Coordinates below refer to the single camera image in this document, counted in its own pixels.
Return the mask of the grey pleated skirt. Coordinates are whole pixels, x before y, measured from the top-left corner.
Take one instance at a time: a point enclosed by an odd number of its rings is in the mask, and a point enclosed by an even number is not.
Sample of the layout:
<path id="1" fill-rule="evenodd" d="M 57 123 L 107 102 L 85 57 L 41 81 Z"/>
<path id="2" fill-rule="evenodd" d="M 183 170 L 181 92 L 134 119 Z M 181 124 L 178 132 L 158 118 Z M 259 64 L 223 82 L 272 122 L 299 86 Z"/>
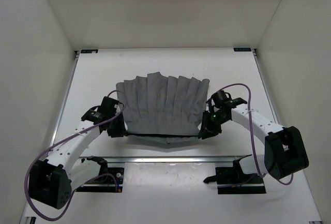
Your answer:
<path id="1" fill-rule="evenodd" d="M 116 84 L 126 135 L 173 144 L 198 139 L 209 79 L 163 76 L 159 72 Z"/>

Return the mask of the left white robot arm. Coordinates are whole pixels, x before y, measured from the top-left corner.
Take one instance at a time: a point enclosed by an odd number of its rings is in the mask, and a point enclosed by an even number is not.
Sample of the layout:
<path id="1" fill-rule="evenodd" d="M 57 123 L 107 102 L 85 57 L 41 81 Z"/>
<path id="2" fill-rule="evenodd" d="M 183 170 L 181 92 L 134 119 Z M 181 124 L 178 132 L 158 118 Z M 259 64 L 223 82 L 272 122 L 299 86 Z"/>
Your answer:
<path id="1" fill-rule="evenodd" d="M 111 176 L 105 159 L 80 156 L 104 131 L 125 129 L 123 108 L 124 105 L 116 103 L 89 109 L 71 136 L 37 156 L 24 179 L 30 207 L 34 207 L 36 200 L 59 210 L 70 203 L 73 193 L 85 183 L 102 182 Z"/>

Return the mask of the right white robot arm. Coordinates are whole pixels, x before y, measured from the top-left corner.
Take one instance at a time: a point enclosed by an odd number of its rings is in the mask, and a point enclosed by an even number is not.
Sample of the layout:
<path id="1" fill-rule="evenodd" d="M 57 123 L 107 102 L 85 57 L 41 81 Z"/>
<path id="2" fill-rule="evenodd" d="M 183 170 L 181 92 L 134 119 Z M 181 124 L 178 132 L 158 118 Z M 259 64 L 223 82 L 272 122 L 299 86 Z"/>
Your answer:
<path id="1" fill-rule="evenodd" d="M 309 166 L 309 159 L 300 131 L 284 127 L 250 110 L 242 98 L 220 101 L 203 112 L 198 137 L 202 140 L 222 132 L 222 124 L 233 121 L 247 130 L 252 138 L 264 145 L 264 154 L 244 156 L 233 161 L 232 178 L 243 183 L 251 174 L 269 174 L 276 180 L 301 171 Z"/>

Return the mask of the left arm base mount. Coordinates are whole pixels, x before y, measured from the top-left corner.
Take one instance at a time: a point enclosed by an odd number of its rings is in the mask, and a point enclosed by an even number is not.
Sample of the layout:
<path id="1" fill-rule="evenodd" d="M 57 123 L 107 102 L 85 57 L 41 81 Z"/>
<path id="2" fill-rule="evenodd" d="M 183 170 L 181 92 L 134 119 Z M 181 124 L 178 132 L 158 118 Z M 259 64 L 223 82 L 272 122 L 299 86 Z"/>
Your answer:
<path id="1" fill-rule="evenodd" d="M 122 193 L 125 164 L 108 163 L 108 168 L 100 171 L 99 174 L 107 173 L 103 177 L 95 180 L 89 180 L 86 184 L 79 187 L 76 192 L 96 192 L 96 193 Z"/>

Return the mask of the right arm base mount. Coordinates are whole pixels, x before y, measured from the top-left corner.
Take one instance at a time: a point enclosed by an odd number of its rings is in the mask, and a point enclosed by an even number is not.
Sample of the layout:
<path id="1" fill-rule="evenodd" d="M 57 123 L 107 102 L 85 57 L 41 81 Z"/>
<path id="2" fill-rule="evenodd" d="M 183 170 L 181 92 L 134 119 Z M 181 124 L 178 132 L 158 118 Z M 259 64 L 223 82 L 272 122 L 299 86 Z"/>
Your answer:
<path id="1" fill-rule="evenodd" d="M 205 178 L 203 183 L 216 183 L 219 195 L 266 194 L 261 177 L 256 174 L 240 174 L 234 167 L 216 167 L 215 175 Z"/>

